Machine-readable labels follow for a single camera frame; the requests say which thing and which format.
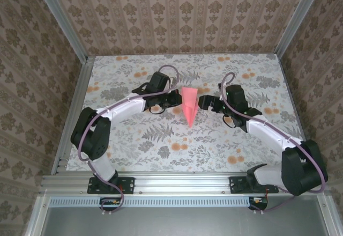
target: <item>floral tablecloth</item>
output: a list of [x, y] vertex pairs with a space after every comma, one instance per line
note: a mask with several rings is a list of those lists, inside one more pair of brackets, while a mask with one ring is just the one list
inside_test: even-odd
[[[284, 77], [274, 54], [205, 54], [98, 56], [84, 107], [108, 106], [148, 82], [164, 64], [176, 66], [178, 88], [195, 87], [198, 95], [219, 95], [218, 82], [233, 71], [252, 107], [279, 128], [301, 137]], [[162, 70], [175, 77], [173, 69]], [[163, 114], [143, 112], [113, 124], [107, 156], [118, 171], [246, 171], [261, 163], [280, 162], [278, 154], [241, 129], [231, 129], [222, 115], [199, 110], [189, 128], [181, 106]], [[71, 149], [67, 170], [88, 170]]]

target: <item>wire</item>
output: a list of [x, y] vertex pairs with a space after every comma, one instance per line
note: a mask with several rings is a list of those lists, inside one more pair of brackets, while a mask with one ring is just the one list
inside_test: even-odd
[[169, 89], [170, 89], [170, 87], [172, 86], [172, 81], [170, 80], [170, 78], [168, 78], [168, 81], [169, 81]]
[[[320, 182], [321, 182], [321, 186], [320, 186], [320, 189], [319, 190], [309, 190], [309, 192], [311, 193], [321, 193], [324, 191], [325, 189], [325, 179], [324, 179], [324, 174], [322, 172], [322, 170], [320, 169], [320, 167], [318, 166], [318, 164], [315, 162], [315, 160], [312, 158], [312, 156], [310, 156], [310, 154], [298, 143], [296, 142], [295, 140], [293, 140], [292, 138], [290, 138], [287, 134], [285, 134], [282, 130], [278, 129], [277, 127], [275, 127], [274, 125], [270, 124], [269, 122], [266, 122], [266, 121], [263, 121], [259, 118], [255, 118], [255, 117], [252, 117], [252, 116], [249, 116], [249, 115], [245, 115], [245, 114], [242, 114], [238, 111], [236, 111], [227, 101], [226, 99], [226, 95], [225, 95], [225, 92], [224, 92], [224, 85], [225, 85], [225, 80], [228, 76], [232, 76], [231, 80], [228, 82], [228, 83], [231, 83], [234, 78], [235, 78], [235, 74], [233, 72], [229, 72], [227, 73], [222, 82], [221, 82], [221, 86], [220, 86], [220, 94], [221, 94], [221, 97], [223, 98], [223, 101], [225, 103], [225, 105], [232, 111], [234, 112], [235, 114], [238, 114], [240, 115], [241, 117], [244, 117], [244, 118], [247, 118], [247, 119], [250, 119], [250, 120], [254, 120], [254, 121], [257, 121], [257, 122], [260, 122], [260, 123], [263, 123], [265, 124], [266, 126], [270, 127], [272, 130], [274, 130], [276, 133], [278, 133], [279, 135], [281, 135], [283, 138], [285, 138], [286, 140], [290, 141], [291, 143], [293, 143], [296, 147], [298, 147], [298, 149], [308, 158], [308, 160], [313, 164], [313, 166], [315, 167], [315, 169], [317, 170], [318, 174], [319, 174], [319, 177], [320, 177]], [[288, 203], [288, 201], [292, 200], [293, 198], [290, 198], [289, 200], [287, 201], [284, 201], [283, 203], [281, 203], [280, 205], [278, 206], [275, 206], [274, 208], [271, 208], [269, 209], [270, 211], [272, 210], [275, 210], [276, 208], [279, 208], [281, 206], [284, 205], [284, 203]]]
[[[87, 135], [88, 131], [90, 130], [91, 126], [93, 125], [93, 123], [94, 123], [101, 115], [103, 115], [103, 114], [106, 113], [106, 112], [111, 111], [112, 109], [114, 109], [115, 107], [117, 107], [117, 106], [119, 106], [119, 105], [121, 105], [121, 104], [123, 104], [123, 103], [129, 102], [129, 101], [132, 101], [132, 100], [135, 100], [135, 99], [138, 99], [138, 98], [152, 97], [152, 96], [154, 96], [154, 95], [165, 94], [165, 93], [167, 93], [168, 91], [173, 90], [173, 89], [176, 88], [176, 85], [177, 85], [177, 83], [178, 83], [178, 81], [179, 81], [179, 79], [180, 79], [180, 74], [178, 73], [178, 70], [177, 70], [174, 66], [172, 66], [172, 65], [170, 65], [170, 64], [166, 64], [166, 65], [161, 66], [160, 69], [159, 69], [158, 71], [161, 71], [161, 70], [162, 70], [163, 68], [165, 68], [165, 67], [171, 67], [171, 68], [173, 68], [173, 69], [175, 70], [175, 72], [176, 72], [176, 82], [175, 82], [175, 85], [169, 84], [169, 88], [168, 88], [167, 90], [162, 91], [162, 92], [150, 93], [150, 94], [145, 94], [145, 95], [135, 95], [135, 96], [133, 96], [133, 97], [125, 98], [125, 99], [123, 99], [123, 100], [121, 100], [121, 101], [119, 101], [119, 102], [117, 102], [117, 103], [114, 103], [113, 105], [109, 106], [107, 109], [101, 111], [99, 114], [97, 114], [94, 118], [91, 119], [91, 121], [90, 121], [89, 124], [87, 125], [87, 127], [86, 127], [84, 133], [83, 133], [82, 136], [81, 136], [81, 140], [80, 140], [80, 143], [79, 143], [79, 146], [78, 146], [77, 155], [78, 155], [78, 157], [79, 157], [79, 159], [80, 159], [81, 161], [89, 161], [89, 158], [83, 158], [82, 155], [81, 155], [82, 145], [83, 145], [83, 143], [84, 143], [84, 141], [85, 141], [86, 135]], [[89, 165], [89, 167], [91, 168], [91, 170], [93, 171], [94, 175], [95, 175], [96, 177], [98, 177], [98, 179], [99, 179], [101, 182], [103, 182], [103, 183], [105, 183], [105, 184], [107, 184], [107, 185], [109, 185], [109, 186], [115, 188], [115, 189], [120, 193], [120, 195], [121, 195], [121, 202], [120, 202], [119, 206], [118, 206], [114, 211], [119, 210], [119, 208], [124, 204], [124, 194], [123, 194], [123, 192], [117, 187], [117, 185], [114, 185], [113, 183], [110, 183], [110, 182], [104, 180], [101, 176], [99, 176], [99, 175], [97, 174], [95, 168], [92, 166], [91, 162], [88, 162], [88, 165]]]
[[229, 128], [231, 128], [231, 129], [234, 129], [234, 128], [236, 128], [237, 126], [235, 126], [235, 127], [232, 127], [232, 126], [230, 126], [230, 125], [228, 125], [227, 123], [226, 123], [226, 121], [225, 121], [225, 117], [227, 117], [227, 116], [225, 116], [225, 115], [223, 115], [223, 118], [222, 118], [222, 120], [223, 120], [223, 122], [229, 127]]
[[[101, 201], [101, 205], [100, 205], [100, 209], [101, 209], [101, 211], [102, 211], [102, 214], [105, 213], [105, 210], [103, 209], [103, 205], [104, 205], [106, 202], [109, 202], [109, 201], [116, 201], [116, 200], [115, 200], [114, 198], [111, 198], [111, 197], [110, 197], [110, 198], [105, 198], [105, 199], [103, 199], [103, 200]], [[116, 210], [118, 209], [118, 206], [115, 206], [114, 208], [115, 208], [114, 210], [109, 211], [110, 214], [116, 212]]]
[[163, 114], [165, 112], [165, 109], [162, 109], [162, 111], [160, 111], [159, 113], [153, 113], [151, 111], [151, 107], [149, 107], [149, 112], [152, 113], [152, 114]]

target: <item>pink fabric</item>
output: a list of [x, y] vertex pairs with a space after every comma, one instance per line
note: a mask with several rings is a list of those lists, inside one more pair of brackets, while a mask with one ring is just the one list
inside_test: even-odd
[[182, 87], [182, 110], [186, 116], [189, 127], [192, 127], [192, 124], [197, 115], [199, 106], [198, 106], [198, 89], [191, 87]]

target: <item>floral wallpaper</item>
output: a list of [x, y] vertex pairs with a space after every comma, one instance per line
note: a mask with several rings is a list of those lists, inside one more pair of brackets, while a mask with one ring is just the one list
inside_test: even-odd
[[343, 0], [315, 0], [281, 61], [343, 218]]
[[[232, 71], [250, 106], [261, 110], [279, 128], [301, 137], [293, 106], [275, 54], [191, 54], [97, 56], [84, 107], [108, 106], [148, 82], [164, 64], [176, 66], [182, 86], [198, 89], [198, 96], [219, 95], [218, 83]], [[172, 79], [172, 69], [165, 69]], [[152, 107], [153, 113], [161, 110]], [[231, 118], [226, 122], [233, 126]], [[159, 115], [145, 111], [112, 124], [107, 156], [119, 171], [246, 171], [276, 164], [280, 156], [256, 137], [231, 129], [222, 115], [199, 110], [189, 128], [181, 106]], [[67, 170], [89, 169], [72, 148]]]
[[80, 63], [44, 0], [0, 0], [0, 235], [22, 235]]
[[59, 0], [89, 55], [273, 52], [300, 0]]

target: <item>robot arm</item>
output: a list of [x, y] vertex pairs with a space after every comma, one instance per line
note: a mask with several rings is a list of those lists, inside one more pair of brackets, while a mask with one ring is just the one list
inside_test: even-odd
[[226, 117], [230, 116], [236, 127], [256, 136], [281, 157], [281, 164], [275, 166], [261, 164], [248, 170], [246, 182], [248, 182], [251, 191], [264, 189], [262, 187], [264, 185], [275, 185], [286, 188], [291, 194], [299, 196], [321, 184], [319, 173], [314, 165], [290, 139], [306, 150], [319, 166], [325, 181], [327, 181], [327, 172], [316, 142], [312, 140], [302, 141], [287, 133], [285, 134], [288, 138], [284, 138], [275, 132], [275, 130], [266, 125], [267, 119], [259, 110], [248, 107], [244, 90], [240, 85], [227, 86], [226, 96], [228, 103], [236, 111], [253, 116], [264, 122], [247, 119], [232, 112], [221, 97], [202, 96], [199, 98], [199, 107], [204, 110], [208, 110], [211, 107], [213, 112], [221, 113]]
[[111, 109], [108, 107], [93, 110], [89, 107], [82, 110], [77, 124], [71, 136], [71, 142], [78, 148], [81, 137], [90, 121], [97, 115], [108, 110], [93, 124], [94, 129], [87, 132], [86, 138], [82, 144], [81, 157], [88, 160], [96, 173], [105, 181], [114, 182], [118, 177], [113, 168], [106, 151], [109, 143], [109, 134], [111, 123], [118, 124], [133, 114], [143, 112], [155, 105], [162, 109], [174, 107], [182, 103], [181, 95], [178, 90], [172, 90], [168, 93], [145, 97], [147, 94], [162, 92], [170, 79], [167, 75], [155, 72], [149, 83], [145, 83], [133, 90], [126, 98], [118, 101], [118, 105]]

